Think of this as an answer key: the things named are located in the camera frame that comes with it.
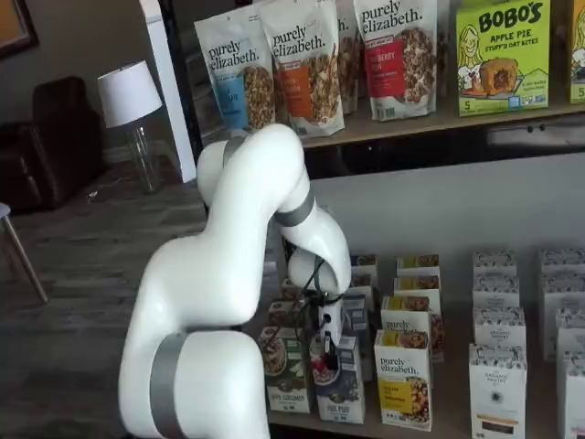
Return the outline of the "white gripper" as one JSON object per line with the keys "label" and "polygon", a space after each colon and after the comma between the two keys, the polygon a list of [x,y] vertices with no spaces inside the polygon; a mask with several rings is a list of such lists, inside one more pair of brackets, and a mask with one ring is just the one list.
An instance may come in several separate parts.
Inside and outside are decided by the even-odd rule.
{"label": "white gripper", "polygon": [[320,334],[324,347],[324,364],[329,370],[338,370],[336,347],[343,332],[343,307],[341,302],[319,306]]}

